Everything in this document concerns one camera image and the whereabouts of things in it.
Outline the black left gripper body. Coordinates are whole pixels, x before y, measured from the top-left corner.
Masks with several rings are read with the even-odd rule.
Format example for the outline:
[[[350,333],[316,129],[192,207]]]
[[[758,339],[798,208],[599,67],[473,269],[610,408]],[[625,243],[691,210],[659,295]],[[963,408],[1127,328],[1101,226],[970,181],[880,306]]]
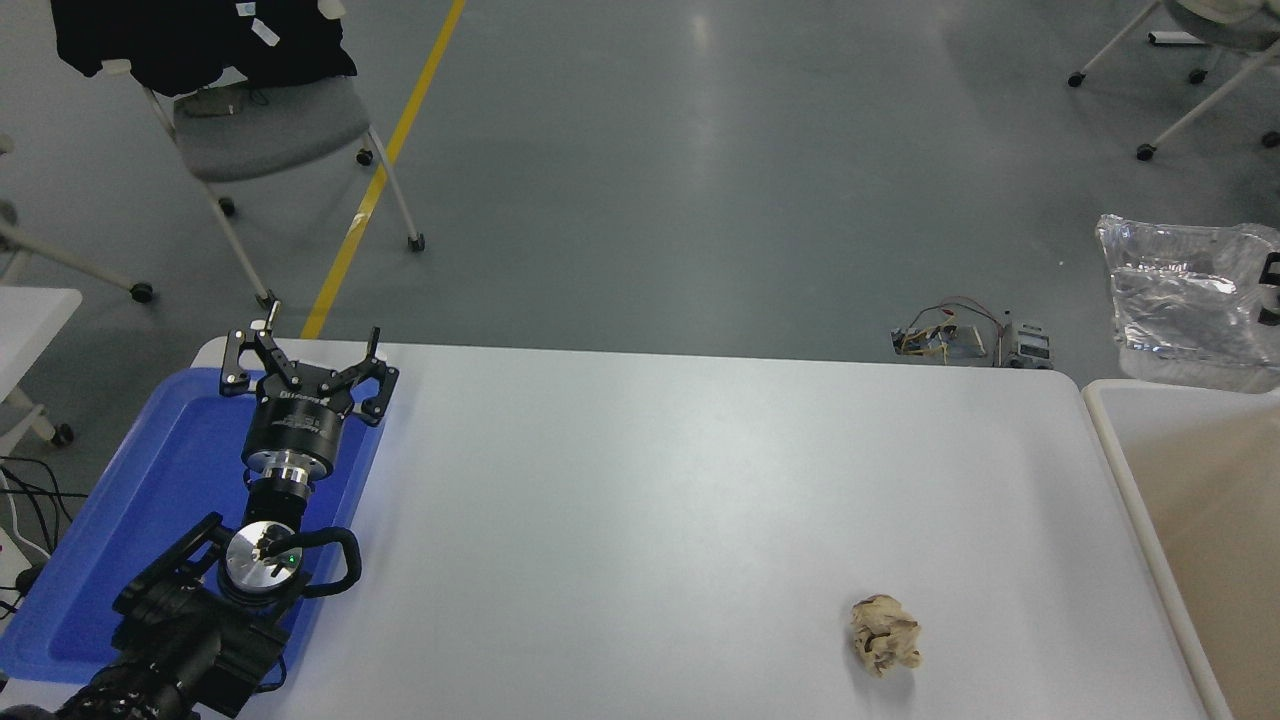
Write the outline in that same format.
[[[352,391],[339,389],[334,382],[291,389],[283,378],[264,375],[255,395],[243,464],[256,473],[265,473],[273,462],[332,473],[353,407]]]

